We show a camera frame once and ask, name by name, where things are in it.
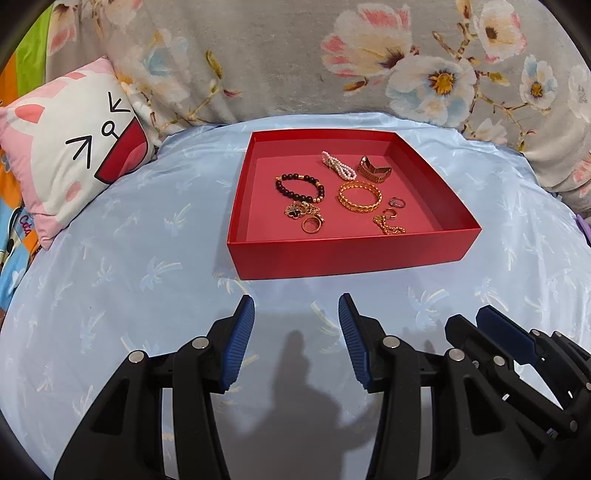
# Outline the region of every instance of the gray floral blanket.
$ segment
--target gray floral blanket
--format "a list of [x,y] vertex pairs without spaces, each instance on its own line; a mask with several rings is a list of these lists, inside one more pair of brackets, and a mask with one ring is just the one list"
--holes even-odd
[[47,79],[107,54],[158,144],[191,125],[384,111],[522,152],[591,216],[591,74],[538,0],[60,0]]

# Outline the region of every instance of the silver ring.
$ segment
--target silver ring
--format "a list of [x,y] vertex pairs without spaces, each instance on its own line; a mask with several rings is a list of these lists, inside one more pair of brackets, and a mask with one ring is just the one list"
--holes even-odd
[[406,207],[406,202],[398,197],[392,197],[388,200],[388,205],[396,208],[404,208]]

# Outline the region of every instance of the dark wooden bead bracelet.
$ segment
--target dark wooden bead bracelet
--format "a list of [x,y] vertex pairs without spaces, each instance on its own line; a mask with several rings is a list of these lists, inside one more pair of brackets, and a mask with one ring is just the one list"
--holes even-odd
[[[312,198],[312,196],[310,195],[300,195],[298,193],[292,192],[291,190],[288,190],[283,186],[283,180],[308,181],[318,189],[318,197]],[[275,187],[282,195],[293,200],[299,200],[300,202],[320,203],[324,198],[324,185],[320,183],[320,180],[315,179],[314,177],[310,177],[309,175],[298,175],[297,173],[283,174],[281,177],[275,178]]]

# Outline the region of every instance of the blue gripper pad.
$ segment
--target blue gripper pad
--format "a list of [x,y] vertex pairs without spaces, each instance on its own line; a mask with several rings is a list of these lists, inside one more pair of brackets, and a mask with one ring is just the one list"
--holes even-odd
[[478,310],[476,326],[503,347],[520,365],[534,365],[538,361],[535,340],[523,328],[487,305]]
[[238,306],[234,317],[236,318],[236,325],[222,355],[220,384],[224,390],[230,388],[230,385],[236,381],[240,372],[255,321],[255,303],[253,299],[245,296],[245,300]]
[[339,322],[351,358],[351,364],[355,372],[355,378],[365,389],[371,382],[369,372],[369,349],[365,345],[361,332],[359,331],[359,313],[350,299],[349,294],[341,295],[339,298]]

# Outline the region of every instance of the green fabric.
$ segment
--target green fabric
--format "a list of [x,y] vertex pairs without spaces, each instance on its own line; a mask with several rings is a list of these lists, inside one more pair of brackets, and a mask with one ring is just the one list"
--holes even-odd
[[26,95],[45,81],[47,33],[51,7],[45,10],[17,47],[18,96]]

